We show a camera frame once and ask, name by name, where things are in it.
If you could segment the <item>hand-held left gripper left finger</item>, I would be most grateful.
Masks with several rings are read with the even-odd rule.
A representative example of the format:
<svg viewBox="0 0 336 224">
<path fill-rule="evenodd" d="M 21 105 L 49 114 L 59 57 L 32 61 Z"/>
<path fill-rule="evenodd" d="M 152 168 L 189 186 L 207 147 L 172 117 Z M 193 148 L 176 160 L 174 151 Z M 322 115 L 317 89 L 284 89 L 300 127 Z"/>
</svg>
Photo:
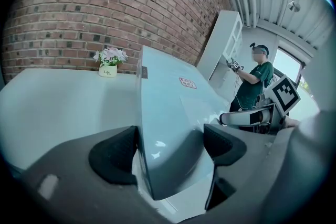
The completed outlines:
<svg viewBox="0 0 336 224">
<path fill-rule="evenodd" d="M 127 126 L 63 142 L 25 171 L 25 187 L 57 223 L 167 223 L 138 192 L 138 136 Z"/>
</svg>

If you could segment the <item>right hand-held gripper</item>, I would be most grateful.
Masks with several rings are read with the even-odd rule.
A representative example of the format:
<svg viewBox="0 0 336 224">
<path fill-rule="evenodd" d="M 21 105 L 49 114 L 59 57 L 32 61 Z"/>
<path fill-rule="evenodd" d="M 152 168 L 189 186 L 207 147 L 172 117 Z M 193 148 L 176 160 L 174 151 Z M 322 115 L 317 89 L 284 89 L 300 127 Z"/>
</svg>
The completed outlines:
<svg viewBox="0 0 336 224">
<path fill-rule="evenodd" d="M 298 120 L 289 117 L 289 111 L 300 101 L 300 96 L 287 76 L 272 78 L 268 87 L 256 99 L 256 112 L 236 111 L 223 113 L 223 125 L 251 125 L 253 132 L 277 134 L 280 130 L 296 127 Z"/>
</svg>

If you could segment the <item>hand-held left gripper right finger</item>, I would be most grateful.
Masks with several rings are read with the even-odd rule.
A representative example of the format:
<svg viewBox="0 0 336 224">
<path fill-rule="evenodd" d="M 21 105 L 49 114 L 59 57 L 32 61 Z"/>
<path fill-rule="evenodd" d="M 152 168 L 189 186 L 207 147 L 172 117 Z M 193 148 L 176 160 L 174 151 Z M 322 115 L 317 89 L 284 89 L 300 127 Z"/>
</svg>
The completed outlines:
<svg viewBox="0 0 336 224">
<path fill-rule="evenodd" d="M 327 113 L 277 135 L 214 124 L 203 142 L 214 163 L 206 213 L 195 223 L 321 223 L 327 209 Z"/>
</svg>

